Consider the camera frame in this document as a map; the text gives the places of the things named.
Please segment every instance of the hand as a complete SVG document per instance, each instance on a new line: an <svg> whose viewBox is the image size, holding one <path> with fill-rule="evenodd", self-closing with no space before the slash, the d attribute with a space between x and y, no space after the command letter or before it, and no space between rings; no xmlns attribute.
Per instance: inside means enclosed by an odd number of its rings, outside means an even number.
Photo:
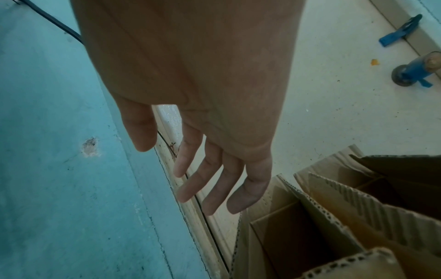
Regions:
<svg viewBox="0 0 441 279"><path fill-rule="evenodd" d="M154 147L151 105L176 104L185 174L206 135L205 159L178 190L188 201L223 165L202 207L238 213L271 179L271 142L282 109L304 0L72 0L83 41L139 151Z"/></svg>

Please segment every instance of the blue clamp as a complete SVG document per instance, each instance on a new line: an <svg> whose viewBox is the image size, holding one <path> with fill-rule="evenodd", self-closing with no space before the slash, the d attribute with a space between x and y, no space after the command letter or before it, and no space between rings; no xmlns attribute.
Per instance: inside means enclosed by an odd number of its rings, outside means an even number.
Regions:
<svg viewBox="0 0 441 279"><path fill-rule="evenodd" d="M383 47L387 47L388 45L398 41L401 38L404 38L415 31L418 27L419 21L423 18L422 14L419 14L415 17L411 17L403 26L401 26L397 31L390 33L383 38L379 39L379 42Z"/></svg>

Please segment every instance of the white floor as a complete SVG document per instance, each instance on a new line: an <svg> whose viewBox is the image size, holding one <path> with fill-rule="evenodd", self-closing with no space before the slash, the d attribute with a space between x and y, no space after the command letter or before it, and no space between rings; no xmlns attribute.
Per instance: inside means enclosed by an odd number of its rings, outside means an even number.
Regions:
<svg viewBox="0 0 441 279"><path fill-rule="evenodd" d="M417 57L404 41L383 48L394 29L368 0L309 0L295 50L287 99L273 144L273 174L292 174L356 144L365 154L441 154L441 81L432 88L399 87L391 71ZM380 65L371 66L378 59ZM179 114L161 106L173 141L181 141ZM200 148L189 173L204 157ZM203 199L215 181L199 193ZM209 218L227 263L238 216L222 205Z"/></svg>

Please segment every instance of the corrugated cardboard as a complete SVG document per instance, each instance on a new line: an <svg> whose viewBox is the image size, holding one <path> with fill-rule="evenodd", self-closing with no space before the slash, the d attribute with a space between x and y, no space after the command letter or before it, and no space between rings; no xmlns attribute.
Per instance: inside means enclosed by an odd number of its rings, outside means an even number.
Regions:
<svg viewBox="0 0 441 279"><path fill-rule="evenodd" d="M436 181L441 157L354 155L362 154L352 146L318 162L321 169L305 169L295 177L301 175L297 181L302 189L347 225L365 247L390 248L408 278L441 278L441 222L435 219L441 216L441 183ZM353 173L330 177L329 171L322 171L330 161L331 169ZM367 181L359 177L361 173L367 173Z"/></svg>
<svg viewBox="0 0 441 279"><path fill-rule="evenodd" d="M378 251L368 253L371 257L366 260L364 248L347 227L277 176L271 180L264 197L241 215L231 277L329 279L351 274L346 278L356 278L353 275L361 272L363 277L357 278L378 279L382 278L378 272L390 272L394 277L387 278L404 278L393 254ZM361 254L327 264L357 253Z"/></svg>

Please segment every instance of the finger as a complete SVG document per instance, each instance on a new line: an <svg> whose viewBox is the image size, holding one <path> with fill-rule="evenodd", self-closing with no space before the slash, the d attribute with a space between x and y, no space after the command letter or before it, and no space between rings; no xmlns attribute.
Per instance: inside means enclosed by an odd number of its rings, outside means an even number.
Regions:
<svg viewBox="0 0 441 279"><path fill-rule="evenodd" d="M176 177L183 177L190 164L193 162L194 155L202 144L204 135L201 131L182 122L182 143L176 157L173 174Z"/></svg>
<svg viewBox="0 0 441 279"><path fill-rule="evenodd" d="M246 163L247 178L228 199L226 206L236 214L256 203L265 193L271 180L272 158Z"/></svg>
<svg viewBox="0 0 441 279"><path fill-rule="evenodd" d="M208 181L215 175L222 165L222 149L210 142L205 141L205 158L198 170L182 185L176 195L179 202L186 202L199 192Z"/></svg>
<svg viewBox="0 0 441 279"><path fill-rule="evenodd" d="M116 94L112 96L135 148L140 152L152 149L158 136L152 106L134 102Z"/></svg>
<svg viewBox="0 0 441 279"><path fill-rule="evenodd" d="M228 197L243 172L243 161L227 152L222 154L222 164L224 170L220 174L219 180L202 202L202 211L208 216L213 215Z"/></svg>

